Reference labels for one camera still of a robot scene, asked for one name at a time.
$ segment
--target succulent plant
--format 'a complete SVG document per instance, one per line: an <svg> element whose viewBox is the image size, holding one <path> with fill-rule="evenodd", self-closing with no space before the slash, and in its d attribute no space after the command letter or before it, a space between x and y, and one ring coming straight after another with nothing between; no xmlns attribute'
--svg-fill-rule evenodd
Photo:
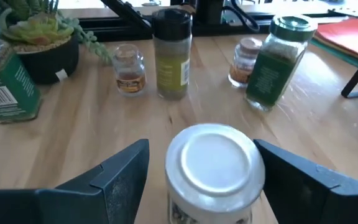
<svg viewBox="0 0 358 224"><path fill-rule="evenodd" d="M90 52L110 63L106 46L97 42L92 31L84 32L77 18L63 16L58 3L59 0L0 0L1 33L13 41L47 45L74 32Z"/></svg>

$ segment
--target green label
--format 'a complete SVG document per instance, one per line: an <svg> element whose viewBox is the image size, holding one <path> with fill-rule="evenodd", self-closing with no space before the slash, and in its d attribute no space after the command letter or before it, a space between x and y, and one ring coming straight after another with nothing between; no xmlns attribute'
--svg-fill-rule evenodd
<svg viewBox="0 0 358 224"><path fill-rule="evenodd" d="M190 59L183 57L157 57L157 87L161 90L180 91L189 80Z"/></svg>
<svg viewBox="0 0 358 224"><path fill-rule="evenodd" d="M0 67L0 121L22 121L38 113L40 92L16 54Z"/></svg>
<svg viewBox="0 0 358 224"><path fill-rule="evenodd" d="M294 68L294 63L259 53L249 79L247 97L265 106L273 106L281 97Z"/></svg>

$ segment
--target potted plant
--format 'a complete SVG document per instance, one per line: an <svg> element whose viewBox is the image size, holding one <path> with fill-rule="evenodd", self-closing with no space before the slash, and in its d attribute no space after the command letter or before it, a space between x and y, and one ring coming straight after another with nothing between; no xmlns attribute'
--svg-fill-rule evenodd
<svg viewBox="0 0 358 224"><path fill-rule="evenodd" d="M79 42L105 62L111 60L93 32L62 15L58 0L0 0L0 30L38 84L58 82L75 71Z"/></svg>

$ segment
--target black plastic cap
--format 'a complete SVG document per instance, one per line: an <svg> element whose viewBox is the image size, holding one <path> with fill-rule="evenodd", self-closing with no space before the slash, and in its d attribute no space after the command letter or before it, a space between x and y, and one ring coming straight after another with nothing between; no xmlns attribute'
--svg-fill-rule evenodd
<svg viewBox="0 0 358 224"><path fill-rule="evenodd" d="M182 9L162 9L153 13L152 25L160 40L184 40L191 35L193 17Z"/></svg>

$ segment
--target spice jar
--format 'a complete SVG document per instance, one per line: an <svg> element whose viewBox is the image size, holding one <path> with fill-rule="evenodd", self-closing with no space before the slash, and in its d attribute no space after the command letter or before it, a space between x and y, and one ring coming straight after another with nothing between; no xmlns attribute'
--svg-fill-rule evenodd
<svg viewBox="0 0 358 224"><path fill-rule="evenodd" d="M179 100L187 93L190 75L192 16L181 9L153 13L157 93Z"/></svg>
<svg viewBox="0 0 358 224"><path fill-rule="evenodd" d="M258 39L243 38L234 48L234 59L227 76L234 87L247 86L261 45L262 41Z"/></svg>
<svg viewBox="0 0 358 224"><path fill-rule="evenodd" d="M165 158L168 223L251 224L251 205L265 182L255 144L222 124L186 128Z"/></svg>
<svg viewBox="0 0 358 224"><path fill-rule="evenodd" d="M13 48L0 39L0 123L37 117L41 94Z"/></svg>
<svg viewBox="0 0 358 224"><path fill-rule="evenodd" d="M146 85L143 55L132 44L118 46L112 57L118 91L124 96L143 94Z"/></svg>
<svg viewBox="0 0 358 224"><path fill-rule="evenodd" d="M275 16L260 48L246 91L247 101L268 111L283 95L317 24L306 16Z"/></svg>

